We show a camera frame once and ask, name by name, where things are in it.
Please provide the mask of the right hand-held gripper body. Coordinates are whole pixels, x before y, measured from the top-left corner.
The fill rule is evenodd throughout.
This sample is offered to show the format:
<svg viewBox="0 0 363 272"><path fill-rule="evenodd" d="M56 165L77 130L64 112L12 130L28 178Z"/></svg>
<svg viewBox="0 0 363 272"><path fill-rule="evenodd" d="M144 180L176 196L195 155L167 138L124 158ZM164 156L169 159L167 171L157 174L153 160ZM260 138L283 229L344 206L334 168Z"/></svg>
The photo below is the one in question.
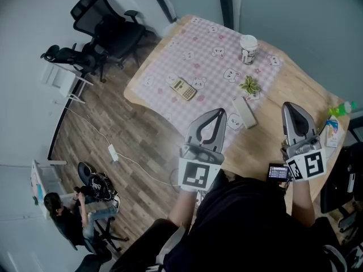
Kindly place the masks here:
<svg viewBox="0 0 363 272"><path fill-rule="evenodd" d="M318 135L292 146L283 143L281 153L292 179L296 182L307 181L326 173L326 152Z"/></svg>

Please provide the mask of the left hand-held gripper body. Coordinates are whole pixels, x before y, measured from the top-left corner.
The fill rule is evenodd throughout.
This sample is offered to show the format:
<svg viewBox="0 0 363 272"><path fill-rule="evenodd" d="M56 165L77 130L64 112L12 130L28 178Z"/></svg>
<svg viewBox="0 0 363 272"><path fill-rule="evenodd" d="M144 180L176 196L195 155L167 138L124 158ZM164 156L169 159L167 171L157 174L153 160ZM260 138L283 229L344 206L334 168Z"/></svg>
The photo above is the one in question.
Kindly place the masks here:
<svg viewBox="0 0 363 272"><path fill-rule="evenodd" d="M222 147L185 143L180 148L178 185L187 191L208 191L225 159Z"/></svg>

